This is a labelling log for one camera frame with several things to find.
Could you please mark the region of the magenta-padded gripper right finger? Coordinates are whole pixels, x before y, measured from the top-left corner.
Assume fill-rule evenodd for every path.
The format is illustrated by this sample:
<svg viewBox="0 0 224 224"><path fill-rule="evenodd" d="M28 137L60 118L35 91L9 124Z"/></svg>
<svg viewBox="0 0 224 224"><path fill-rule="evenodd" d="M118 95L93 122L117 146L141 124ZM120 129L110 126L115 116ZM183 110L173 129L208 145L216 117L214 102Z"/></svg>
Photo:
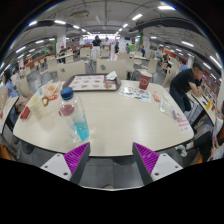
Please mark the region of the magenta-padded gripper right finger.
<svg viewBox="0 0 224 224"><path fill-rule="evenodd" d="M158 154L138 143L133 143L132 152L145 185L182 169L167 153Z"/></svg>

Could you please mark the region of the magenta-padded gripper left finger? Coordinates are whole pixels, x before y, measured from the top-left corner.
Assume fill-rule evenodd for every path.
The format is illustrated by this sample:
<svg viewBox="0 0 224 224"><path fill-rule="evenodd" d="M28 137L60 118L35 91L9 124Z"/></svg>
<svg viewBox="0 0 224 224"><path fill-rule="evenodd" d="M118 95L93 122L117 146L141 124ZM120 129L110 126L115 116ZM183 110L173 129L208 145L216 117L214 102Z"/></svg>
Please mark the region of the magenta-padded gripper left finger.
<svg viewBox="0 0 224 224"><path fill-rule="evenodd" d="M55 154L41 168L72 183L79 184L90 154L90 143L84 143L66 154Z"/></svg>

